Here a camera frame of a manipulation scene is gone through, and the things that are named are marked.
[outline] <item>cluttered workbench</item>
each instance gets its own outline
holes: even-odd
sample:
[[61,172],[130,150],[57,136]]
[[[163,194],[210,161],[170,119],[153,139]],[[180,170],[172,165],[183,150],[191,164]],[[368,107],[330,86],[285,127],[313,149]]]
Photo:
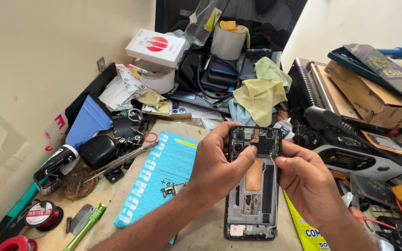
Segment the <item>cluttered workbench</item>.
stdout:
[[328,64],[297,58],[285,73],[280,51],[252,49],[249,28],[218,22],[216,10],[203,26],[207,35],[215,30],[211,39],[192,19],[185,32],[141,29],[126,47],[133,64],[99,65],[64,112],[60,147],[49,146],[54,153],[31,189],[1,221],[0,250],[91,249],[177,196],[198,142],[224,121],[244,125],[230,132],[229,161],[250,145],[258,161],[164,250],[329,250],[279,189],[282,139],[321,157],[373,241],[389,234],[402,243],[382,226],[402,219],[402,68],[387,57],[394,51],[344,45]]

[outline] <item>smartphone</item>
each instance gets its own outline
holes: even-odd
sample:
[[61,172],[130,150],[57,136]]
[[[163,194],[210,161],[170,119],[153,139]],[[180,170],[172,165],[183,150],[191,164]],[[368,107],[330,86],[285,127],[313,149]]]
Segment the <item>smartphone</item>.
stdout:
[[255,63],[258,62],[262,57],[272,58],[272,50],[248,49],[246,51],[240,70],[241,80],[257,79],[257,74],[255,73]]
[[227,91],[229,89],[229,87],[230,87],[229,84],[210,82],[208,80],[207,71],[204,72],[203,76],[201,77],[200,82],[201,82],[201,85],[203,86],[203,88],[212,89],[212,90],[217,91],[217,92]]
[[277,128],[234,126],[230,130],[229,162],[248,146],[257,154],[237,186],[226,197],[224,237],[228,240],[268,241],[276,236],[282,133]]
[[222,74],[214,73],[212,71],[208,72],[207,79],[210,82],[223,83],[223,84],[228,84],[228,85],[233,85],[233,86],[235,86],[237,84],[237,80],[238,80],[237,77],[222,75]]
[[[226,60],[226,61],[228,63],[230,63],[231,65],[235,65],[237,63],[237,60]],[[210,62],[209,71],[216,73],[216,74],[237,77],[237,72],[235,72],[234,69],[230,68],[228,65],[226,65],[214,58],[212,58],[212,61]]]

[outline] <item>green screwdriver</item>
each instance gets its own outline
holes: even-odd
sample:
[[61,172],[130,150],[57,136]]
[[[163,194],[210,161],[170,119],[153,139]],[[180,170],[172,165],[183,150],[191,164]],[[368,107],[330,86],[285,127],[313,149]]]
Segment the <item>green screwdriver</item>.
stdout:
[[85,233],[96,223],[97,219],[102,216],[104,211],[106,210],[106,206],[102,203],[99,204],[99,207],[91,214],[88,221],[85,225],[80,229],[78,234],[74,237],[74,239],[63,249],[63,251],[72,251],[77,246],[81,238],[85,235]]

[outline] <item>white tape roll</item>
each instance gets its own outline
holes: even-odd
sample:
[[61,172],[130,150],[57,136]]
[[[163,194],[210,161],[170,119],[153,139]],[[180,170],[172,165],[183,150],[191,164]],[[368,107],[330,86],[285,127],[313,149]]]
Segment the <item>white tape roll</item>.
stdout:
[[164,94],[175,87],[175,69],[145,60],[139,60],[136,66],[147,71],[156,72],[158,75],[162,76],[159,79],[150,78],[138,72],[139,80],[147,86],[147,88],[154,90],[158,94]]
[[210,52],[224,60],[237,60],[246,40],[246,33],[225,30],[217,24]]

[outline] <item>spool of copper wire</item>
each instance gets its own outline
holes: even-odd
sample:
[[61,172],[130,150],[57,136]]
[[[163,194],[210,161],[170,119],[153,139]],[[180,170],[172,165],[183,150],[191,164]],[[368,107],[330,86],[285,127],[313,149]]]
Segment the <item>spool of copper wire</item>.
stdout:
[[0,244],[0,251],[37,251],[37,242],[23,235],[15,236]]
[[47,232],[60,224],[63,215],[63,209],[55,206],[53,202],[42,201],[29,209],[25,223],[28,227],[36,228],[40,232]]

